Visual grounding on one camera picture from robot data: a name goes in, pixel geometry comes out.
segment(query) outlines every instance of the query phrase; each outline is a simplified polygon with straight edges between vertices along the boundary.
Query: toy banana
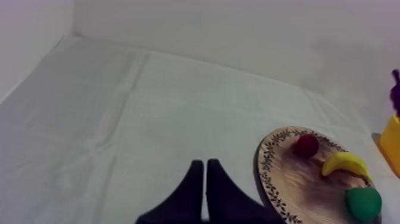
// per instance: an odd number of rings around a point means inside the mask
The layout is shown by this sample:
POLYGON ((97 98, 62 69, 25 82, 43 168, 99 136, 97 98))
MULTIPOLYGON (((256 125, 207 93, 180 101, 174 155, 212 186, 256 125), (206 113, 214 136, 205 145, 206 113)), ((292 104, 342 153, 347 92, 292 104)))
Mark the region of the toy banana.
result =
POLYGON ((349 170, 357 175, 366 176, 371 180, 366 163, 353 153, 341 152, 328 158, 322 167, 322 175, 328 176, 337 169, 349 170))

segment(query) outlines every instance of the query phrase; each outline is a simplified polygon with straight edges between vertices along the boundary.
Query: toy apple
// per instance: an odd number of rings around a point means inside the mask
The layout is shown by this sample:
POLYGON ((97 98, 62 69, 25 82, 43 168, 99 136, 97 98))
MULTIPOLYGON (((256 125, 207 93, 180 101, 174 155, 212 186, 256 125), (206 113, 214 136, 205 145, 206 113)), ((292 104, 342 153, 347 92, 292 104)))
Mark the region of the toy apple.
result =
POLYGON ((293 153, 300 158, 311 158, 318 152, 318 139, 311 134, 303 135, 293 145, 293 153))

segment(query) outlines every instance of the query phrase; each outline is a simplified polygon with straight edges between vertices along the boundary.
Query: white wall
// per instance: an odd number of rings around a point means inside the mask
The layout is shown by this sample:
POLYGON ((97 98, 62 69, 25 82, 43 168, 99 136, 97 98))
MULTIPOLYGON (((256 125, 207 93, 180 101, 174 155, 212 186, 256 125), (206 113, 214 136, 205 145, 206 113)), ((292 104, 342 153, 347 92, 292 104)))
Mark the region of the white wall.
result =
POLYGON ((76 33, 250 71, 391 113, 400 66, 395 0, 76 0, 76 33))
POLYGON ((72 30, 73 0, 0 0, 0 100, 72 30))

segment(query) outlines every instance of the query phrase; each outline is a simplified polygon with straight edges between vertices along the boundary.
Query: white table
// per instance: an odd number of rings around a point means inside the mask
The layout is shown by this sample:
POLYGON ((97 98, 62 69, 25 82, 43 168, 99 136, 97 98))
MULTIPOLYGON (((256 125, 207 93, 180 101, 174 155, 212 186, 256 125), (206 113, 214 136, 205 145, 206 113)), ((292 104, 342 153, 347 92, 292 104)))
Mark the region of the white table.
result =
POLYGON ((0 223, 133 223, 193 159, 219 158, 261 202, 255 150, 291 125, 360 155, 383 223, 399 220, 400 180, 350 105, 243 71, 68 39, 0 106, 0 223))

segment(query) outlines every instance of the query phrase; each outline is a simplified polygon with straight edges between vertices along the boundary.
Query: round wooden tray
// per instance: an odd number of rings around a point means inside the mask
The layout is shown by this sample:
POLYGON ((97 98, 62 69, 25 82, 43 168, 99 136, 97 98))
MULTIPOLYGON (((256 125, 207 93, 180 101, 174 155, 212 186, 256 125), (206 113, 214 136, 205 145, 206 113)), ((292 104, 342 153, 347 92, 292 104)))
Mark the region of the round wooden tray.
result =
MULTIPOLYGON (((367 178, 335 171, 322 177, 323 162, 346 151, 325 135, 304 127, 284 127, 267 135, 258 149, 258 174, 265 195, 286 223, 358 223, 348 213, 345 191, 374 188, 367 178), (317 155, 297 158, 291 146, 304 134, 317 137, 317 155)), ((381 224, 379 216, 372 223, 381 224)))

